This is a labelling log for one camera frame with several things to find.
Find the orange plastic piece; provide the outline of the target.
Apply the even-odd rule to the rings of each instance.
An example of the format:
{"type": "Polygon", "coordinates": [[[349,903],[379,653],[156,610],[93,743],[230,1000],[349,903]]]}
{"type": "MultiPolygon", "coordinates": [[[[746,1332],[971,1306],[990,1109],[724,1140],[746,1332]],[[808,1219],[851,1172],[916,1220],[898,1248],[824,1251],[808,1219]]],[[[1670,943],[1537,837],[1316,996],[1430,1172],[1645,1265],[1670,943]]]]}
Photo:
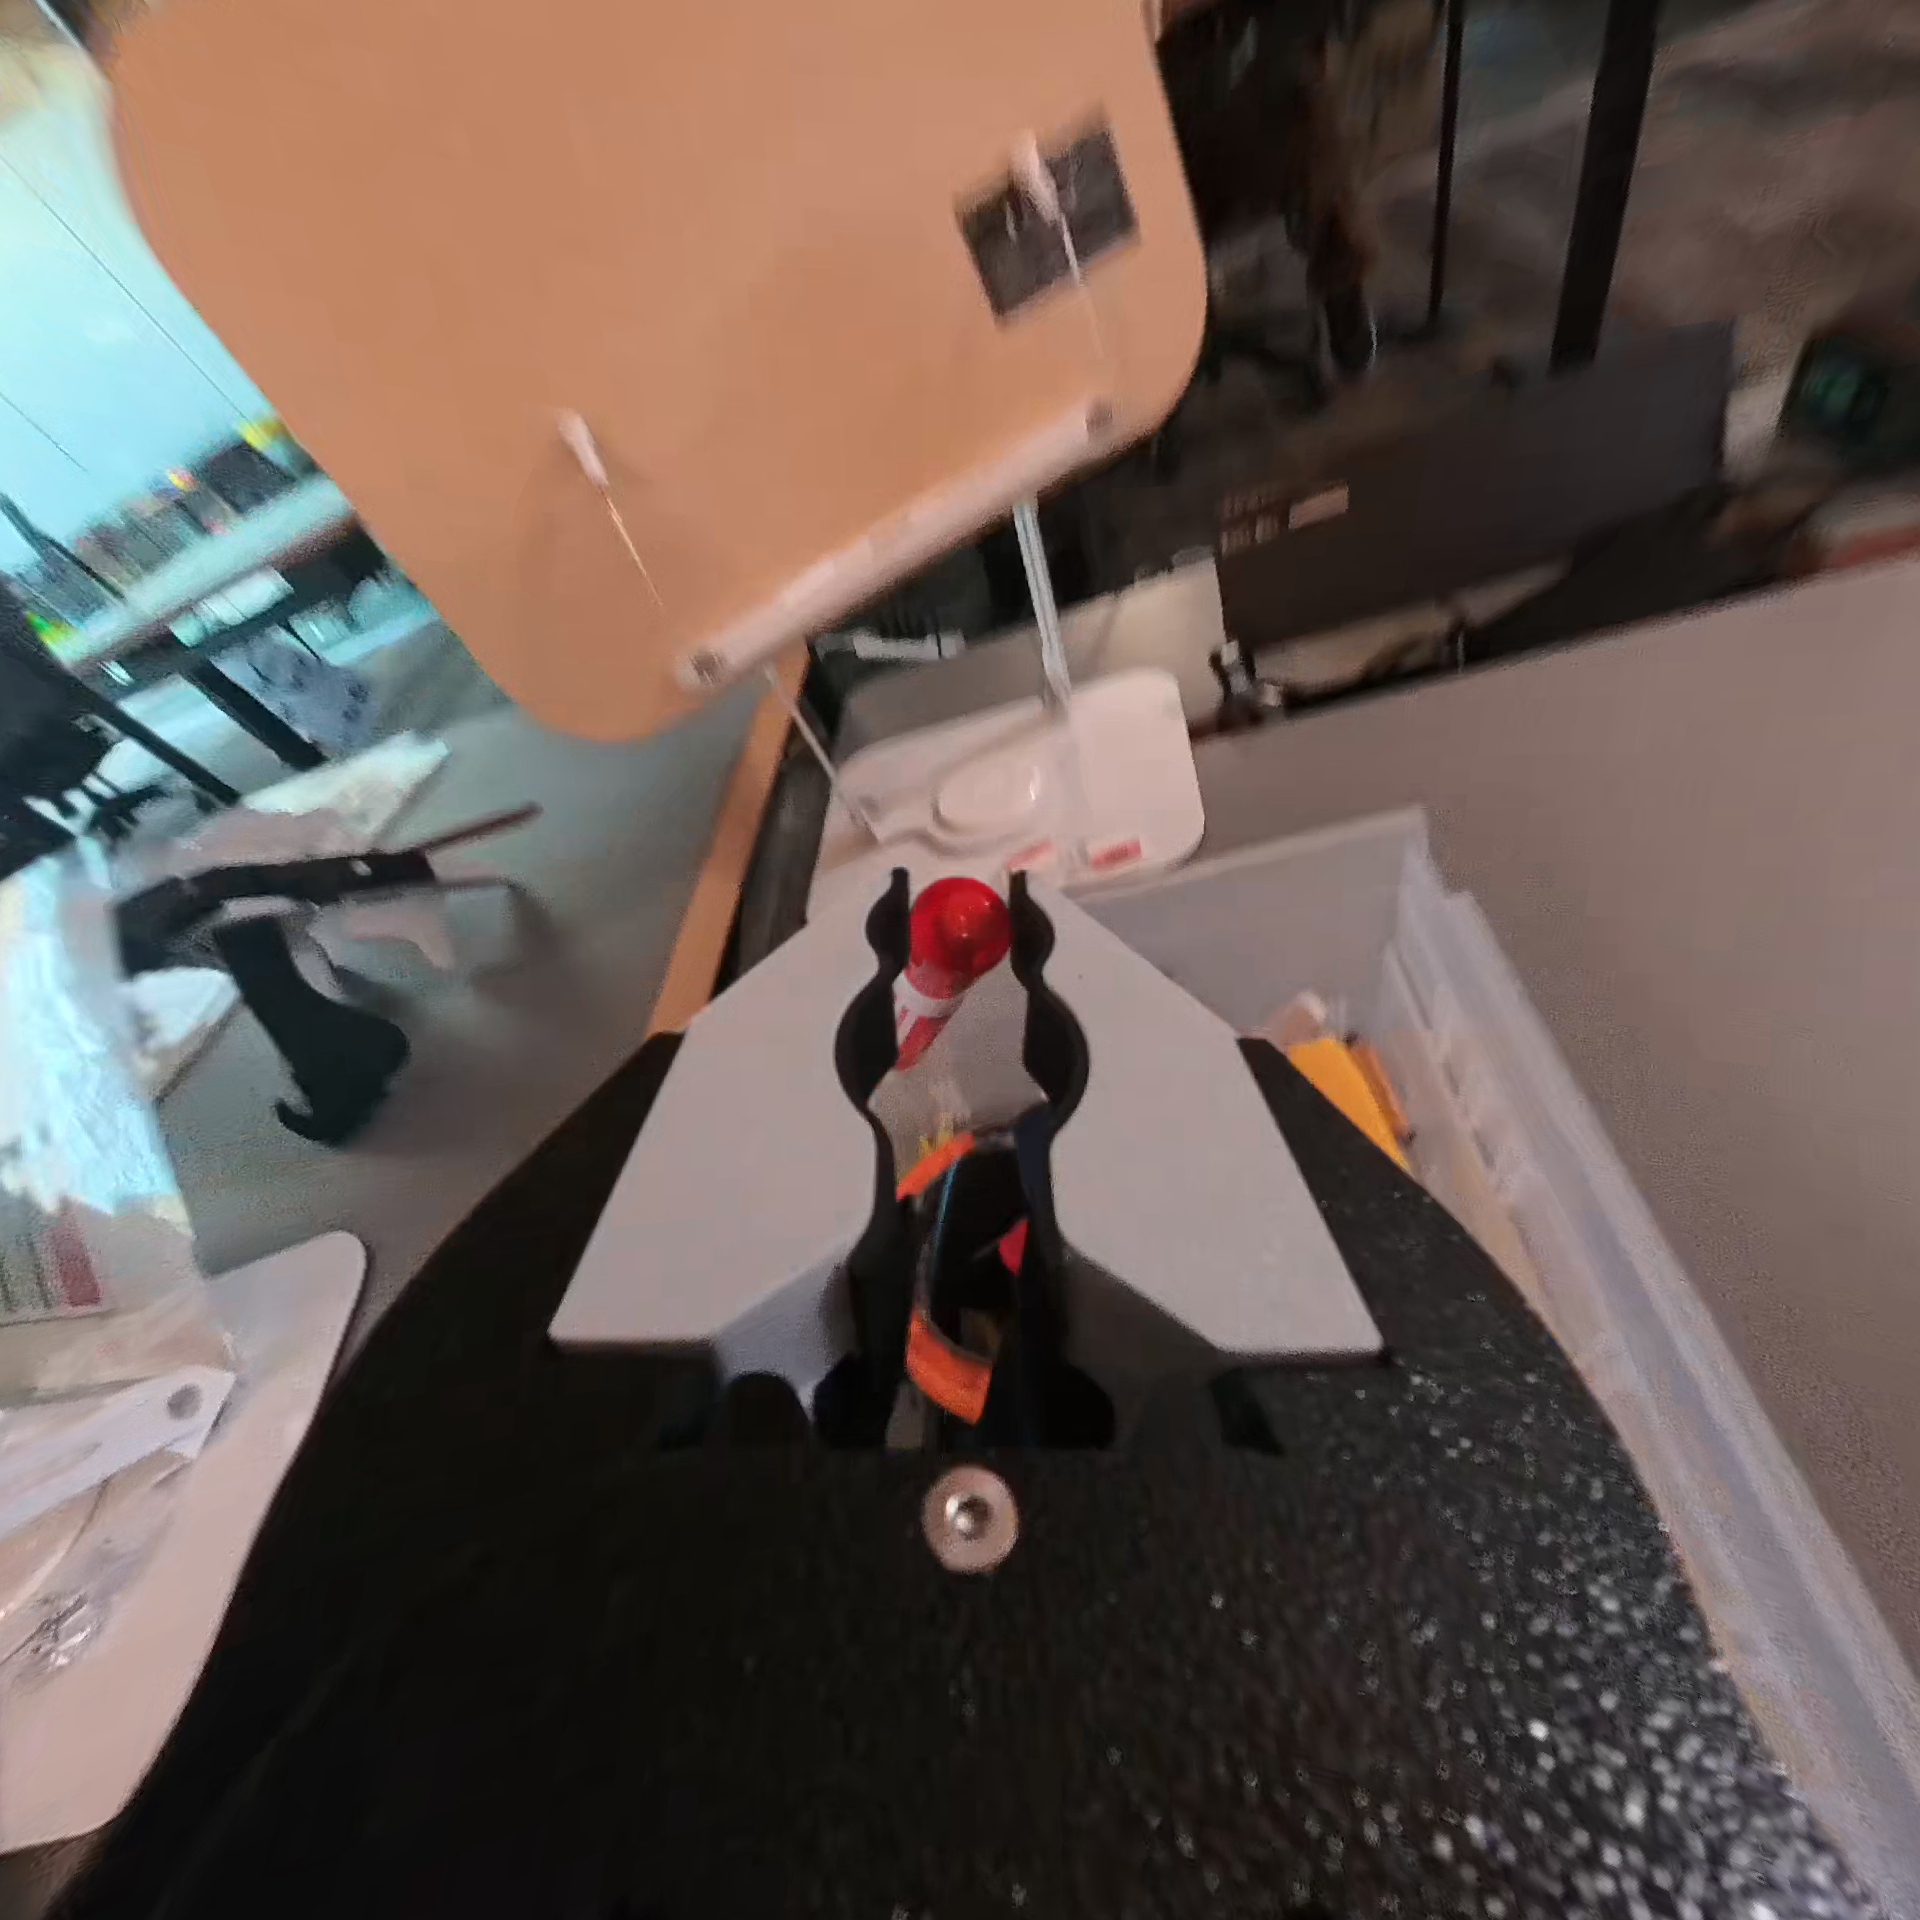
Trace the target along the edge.
{"type": "Polygon", "coordinates": [[[925,1144],[898,1174],[898,1201],[925,1211],[916,1292],[904,1323],[904,1378],[931,1408],[962,1425],[981,1424],[997,1360],[992,1356],[975,1356],[955,1334],[941,1332],[935,1320],[935,1275],[941,1265],[955,1172],[974,1156],[974,1148],[975,1136],[971,1128],[947,1128],[925,1144]]]}

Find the wooden book stand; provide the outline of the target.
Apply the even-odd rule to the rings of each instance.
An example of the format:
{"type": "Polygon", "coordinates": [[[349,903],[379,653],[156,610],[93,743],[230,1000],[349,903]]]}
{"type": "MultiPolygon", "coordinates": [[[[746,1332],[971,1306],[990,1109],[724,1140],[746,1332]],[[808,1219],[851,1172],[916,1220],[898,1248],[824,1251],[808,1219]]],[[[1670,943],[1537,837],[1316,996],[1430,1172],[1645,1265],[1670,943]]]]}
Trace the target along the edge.
{"type": "Polygon", "coordinates": [[[821,888],[1200,850],[1039,534],[1204,333],[1142,4],[143,4],[105,75],[156,260],[516,704],[663,731],[1012,520],[1044,692],[837,776],[821,888]]]}

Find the clear plastic bin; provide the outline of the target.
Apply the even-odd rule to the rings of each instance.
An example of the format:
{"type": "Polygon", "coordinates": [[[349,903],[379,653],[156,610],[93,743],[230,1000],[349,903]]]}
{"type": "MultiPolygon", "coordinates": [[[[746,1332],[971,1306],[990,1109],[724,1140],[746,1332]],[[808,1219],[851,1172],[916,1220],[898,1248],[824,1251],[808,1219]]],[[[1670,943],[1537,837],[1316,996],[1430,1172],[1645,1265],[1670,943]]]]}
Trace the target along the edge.
{"type": "Polygon", "coordinates": [[[1563,1060],[1418,818],[1094,914],[1232,1025],[1320,990],[1402,1174],[1281,1121],[1385,1332],[1142,1466],[1018,1468],[909,1718],[895,1915],[1916,1915],[1916,1704],[1563,1060]]]}

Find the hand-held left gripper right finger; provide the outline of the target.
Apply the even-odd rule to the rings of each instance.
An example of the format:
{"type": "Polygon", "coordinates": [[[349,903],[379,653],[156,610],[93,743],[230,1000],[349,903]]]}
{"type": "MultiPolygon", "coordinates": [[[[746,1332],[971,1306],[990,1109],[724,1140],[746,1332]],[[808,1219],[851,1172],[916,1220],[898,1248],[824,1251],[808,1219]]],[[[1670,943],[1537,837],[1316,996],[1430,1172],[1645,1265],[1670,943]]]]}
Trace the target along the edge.
{"type": "Polygon", "coordinates": [[[1298,1073],[1076,899],[1010,888],[1003,1116],[1039,1356],[1134,1425],[1217,1385],[1357,1370],[1385,1332],[1282,1134],[1298,1073]]]}

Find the black and white gripper device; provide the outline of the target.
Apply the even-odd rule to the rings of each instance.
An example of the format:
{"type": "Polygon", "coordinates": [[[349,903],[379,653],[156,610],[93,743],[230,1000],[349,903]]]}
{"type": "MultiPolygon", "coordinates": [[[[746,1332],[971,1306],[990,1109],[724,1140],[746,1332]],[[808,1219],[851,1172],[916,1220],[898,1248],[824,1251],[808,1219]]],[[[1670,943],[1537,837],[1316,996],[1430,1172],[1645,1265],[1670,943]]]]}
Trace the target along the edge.
{"type": "Polygon", "coordinates": [[[232,829],[265,829],[265,853],[217,853],[183,876],[147,878],[111,907],[129,979],[174,965],[230,975],[240,1003],[274,1046],[294,1096],[279,1122],[297,1140],[344,1145],[366,1128],[412,1059],[406,1029],[318,984],[297,941],[322,951],[314,924],[349,907],[440,901],[449,890],[512,888],[502,876],[449,876],[440,854],[543,818],[518,802],[386,850],[360,837],[311,853],[314,825],[292,813],[234,813],[232,829]]]}

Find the white flat board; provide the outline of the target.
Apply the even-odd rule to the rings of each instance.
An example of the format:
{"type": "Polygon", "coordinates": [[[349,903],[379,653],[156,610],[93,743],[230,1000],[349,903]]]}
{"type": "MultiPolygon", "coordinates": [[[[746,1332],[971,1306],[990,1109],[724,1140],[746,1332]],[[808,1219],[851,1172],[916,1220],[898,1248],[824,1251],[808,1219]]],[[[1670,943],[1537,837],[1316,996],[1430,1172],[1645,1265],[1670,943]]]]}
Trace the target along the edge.
{"type": "Polygon", "coordinates": [[[203,1448],[96,1508],[3,1663],[3,1850],[111,1825],[156,1764],[318,1416],[366,1280],[349,1234],[212,1280],[234,1387],[203,1448]]]}

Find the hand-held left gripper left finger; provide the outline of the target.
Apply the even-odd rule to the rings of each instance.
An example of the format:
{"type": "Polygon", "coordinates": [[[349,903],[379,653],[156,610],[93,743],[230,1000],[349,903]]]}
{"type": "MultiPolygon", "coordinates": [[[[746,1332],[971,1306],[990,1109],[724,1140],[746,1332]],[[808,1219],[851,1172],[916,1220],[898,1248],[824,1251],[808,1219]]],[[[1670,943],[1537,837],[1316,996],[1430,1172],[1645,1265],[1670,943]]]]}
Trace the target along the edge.
{"type": "Polygon", "coordinates": [[[571,1356],[782,1378],[800,1404],[857,1344],[849,1259],[891,1201],[858,1021],[891,1066],[909,876],[825,907],[675,1039],[548,1320],[571,1356]]]}

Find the red whiteboard marker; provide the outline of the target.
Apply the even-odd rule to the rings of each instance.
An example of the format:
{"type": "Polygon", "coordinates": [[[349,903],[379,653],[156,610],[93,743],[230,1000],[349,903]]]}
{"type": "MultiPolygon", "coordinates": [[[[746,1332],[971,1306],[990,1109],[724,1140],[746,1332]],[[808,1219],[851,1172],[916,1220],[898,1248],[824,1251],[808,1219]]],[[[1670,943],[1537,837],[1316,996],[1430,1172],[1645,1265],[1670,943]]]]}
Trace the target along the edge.
{"type": "Polygon", "coordinates": [[[931,881],[909,912],[909,957],[891,985],[895,1070],[916,1070],[1012,943],[1010,901],[971,876],[931,881]]]}

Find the black tripod stand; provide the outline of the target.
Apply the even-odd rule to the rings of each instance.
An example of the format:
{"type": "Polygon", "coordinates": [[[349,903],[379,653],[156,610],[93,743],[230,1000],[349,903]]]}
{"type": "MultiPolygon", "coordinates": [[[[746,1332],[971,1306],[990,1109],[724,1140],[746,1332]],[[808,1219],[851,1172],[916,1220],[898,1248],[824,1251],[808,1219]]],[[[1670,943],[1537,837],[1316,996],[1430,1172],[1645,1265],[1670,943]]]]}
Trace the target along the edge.
{"type": "MultiPolygon", "coordinates": [[[[1436,111],[1434,213],[1427,231],[1427,307],[1412,333],[1415,342],[1441,338],[1447,329],[1466,16],[1471,4],[1443,6],[1443,105],[1436,111]]],[[[1548,346],[1552,376],[1591,364],[1601,349],[1638,165],[1658,21],[1663,4],[1608,4],[1548,346]]]]}

